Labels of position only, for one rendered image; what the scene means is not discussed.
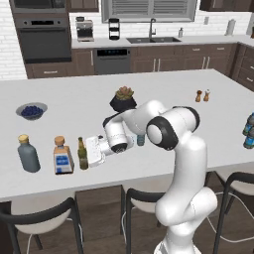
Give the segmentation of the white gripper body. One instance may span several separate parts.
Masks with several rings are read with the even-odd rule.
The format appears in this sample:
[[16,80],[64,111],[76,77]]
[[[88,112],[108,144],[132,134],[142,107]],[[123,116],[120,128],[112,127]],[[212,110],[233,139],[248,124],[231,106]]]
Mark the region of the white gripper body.
[[93,168],[105,161],[105,155],[101,152],[97,136],[85,140],[88,165]]

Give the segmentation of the olive green glass bottle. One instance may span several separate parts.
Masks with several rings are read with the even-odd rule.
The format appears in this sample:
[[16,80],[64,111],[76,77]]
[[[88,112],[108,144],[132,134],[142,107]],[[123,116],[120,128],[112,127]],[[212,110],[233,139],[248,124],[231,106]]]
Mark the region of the olive green glass bottle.
[[78,158],[79,158],[79,166],[82,170],[86,170],[88,168],[87,161],[87,153],[86,148],[83,145],[82,138],[78,138],[78,150],[77,150]]

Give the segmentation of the square glass bottle blue label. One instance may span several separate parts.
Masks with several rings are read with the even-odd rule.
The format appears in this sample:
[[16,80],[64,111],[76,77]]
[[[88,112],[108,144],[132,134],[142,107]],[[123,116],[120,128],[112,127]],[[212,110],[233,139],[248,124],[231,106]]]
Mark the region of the square glass bottle blue label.
[[55,138],[54,165],[56,175],[72,174],[74,163],[69,146],[64,144],[64,136]]

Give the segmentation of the succulent plant in black pot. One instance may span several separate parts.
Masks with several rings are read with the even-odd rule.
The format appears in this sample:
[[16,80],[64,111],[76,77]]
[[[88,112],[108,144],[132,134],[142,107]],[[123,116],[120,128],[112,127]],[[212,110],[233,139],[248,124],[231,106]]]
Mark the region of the succulent plant in black pot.
[[110,106],[116,112],[123,112],[128,109],[133,109],[137,106],[135,99],[133,98],[134,91],[131,87],[122,86],[116,92]]

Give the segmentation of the grey bottle with yellow cap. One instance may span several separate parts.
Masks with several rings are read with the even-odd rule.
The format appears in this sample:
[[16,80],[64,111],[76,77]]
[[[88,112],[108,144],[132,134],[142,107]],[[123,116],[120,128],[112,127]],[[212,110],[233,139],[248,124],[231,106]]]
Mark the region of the grey bottle with yellow cap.
[[29,136],[22,134],[18,137],[20,146],[18,153],[22,162],[23,169],[29,173],[36,173],[40,168],[37,151],[29,142]]

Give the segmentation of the bowl of blueberries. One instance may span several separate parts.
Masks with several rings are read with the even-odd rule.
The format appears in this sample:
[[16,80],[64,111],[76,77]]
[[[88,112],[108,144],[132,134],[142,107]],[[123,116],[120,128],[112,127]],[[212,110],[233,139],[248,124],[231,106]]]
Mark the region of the bowl of blueberries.
[[48,106],[41,102],[31,102],[17,108],[16,113],[26,120],[40,119],[48,110]]

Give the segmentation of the brown base cupboards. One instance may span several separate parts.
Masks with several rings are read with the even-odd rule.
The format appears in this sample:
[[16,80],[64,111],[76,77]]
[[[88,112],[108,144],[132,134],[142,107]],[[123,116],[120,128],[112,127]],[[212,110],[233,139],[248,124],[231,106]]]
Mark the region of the brown base cupboards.
[[94,75],[93,50],[72,49],[69,63],[29,63],[27,78]]
[[236,44],[197,44],[136,47],[131,49],[132,72],[213,68],[230,75]]
[[237,45],[230,77],[254,92],[254,47]]

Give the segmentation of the grey dishwasher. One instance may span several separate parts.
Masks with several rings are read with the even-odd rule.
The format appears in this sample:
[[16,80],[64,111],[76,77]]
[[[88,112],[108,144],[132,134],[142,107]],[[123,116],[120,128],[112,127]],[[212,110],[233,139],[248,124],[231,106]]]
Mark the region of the grey dishwasher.
[[130,50],[128,48],[103,48],[93,51],[94,73],[118,74],[130,72]]

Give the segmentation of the silver coffee machine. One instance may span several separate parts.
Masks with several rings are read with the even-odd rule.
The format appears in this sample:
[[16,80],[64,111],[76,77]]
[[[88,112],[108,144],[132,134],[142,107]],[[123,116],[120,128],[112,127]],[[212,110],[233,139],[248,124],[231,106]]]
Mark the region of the silver coffee machine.
[[82,16],[75,18],[77,40],[79,42],[93,42],[93,22],[85,20]]

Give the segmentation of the built-in black oven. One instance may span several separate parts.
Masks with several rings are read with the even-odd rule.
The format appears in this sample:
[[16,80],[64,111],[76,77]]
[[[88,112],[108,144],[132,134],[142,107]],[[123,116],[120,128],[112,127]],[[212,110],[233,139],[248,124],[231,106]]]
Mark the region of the built-in black oven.
[[64,14],[17,14],[14,18],[25,64],[71,61],[68,18]]

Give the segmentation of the dark double sink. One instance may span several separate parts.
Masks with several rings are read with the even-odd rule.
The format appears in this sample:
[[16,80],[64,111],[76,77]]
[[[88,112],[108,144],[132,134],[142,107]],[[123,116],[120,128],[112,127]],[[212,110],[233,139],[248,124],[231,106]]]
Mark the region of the dark double sink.
[[154,44],[154,43],[179,43],[181,40],[174,37],[158,37],[158,38],[127,38],[131,44]]

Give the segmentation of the dark tap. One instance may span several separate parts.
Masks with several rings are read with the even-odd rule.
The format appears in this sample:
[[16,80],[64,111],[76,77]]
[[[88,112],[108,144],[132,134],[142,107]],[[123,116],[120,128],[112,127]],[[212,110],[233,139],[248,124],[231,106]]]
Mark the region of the dark tap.
[[156,35],[156,29],[154,30],[153,29],[153,24],[156,22],[156,19],[155,18],[152,18],[150,20],[150,28],[149,28],[149,39],[151,40],[152,39],[152,36],[153,35]]

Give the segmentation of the window with grey blinds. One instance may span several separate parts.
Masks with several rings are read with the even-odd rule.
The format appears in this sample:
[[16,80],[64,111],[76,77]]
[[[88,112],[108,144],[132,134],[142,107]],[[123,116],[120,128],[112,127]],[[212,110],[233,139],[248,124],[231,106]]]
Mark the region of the window with grey blinds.
[[101,0],[102,22],[118,19],[121,23],[193,22],[197,0]]

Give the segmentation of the built-in microwave oven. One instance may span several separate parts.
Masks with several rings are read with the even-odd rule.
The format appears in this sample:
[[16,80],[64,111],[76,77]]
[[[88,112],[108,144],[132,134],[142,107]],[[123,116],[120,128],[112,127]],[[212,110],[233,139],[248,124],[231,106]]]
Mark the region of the built-in microwave oven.
[[9,0],[14,13],[65,13],[65,0]]

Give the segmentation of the brown wall cupboard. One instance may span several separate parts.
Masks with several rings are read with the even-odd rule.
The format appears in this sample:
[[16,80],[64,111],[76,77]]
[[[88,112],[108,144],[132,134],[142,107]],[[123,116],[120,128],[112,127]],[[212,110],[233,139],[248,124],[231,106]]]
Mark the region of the brown wall cupboard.
[[98,0],[66,0],[70,12],[98,12]]
[[254,0],[200,0],[199,9],[207,12],[254,12]]

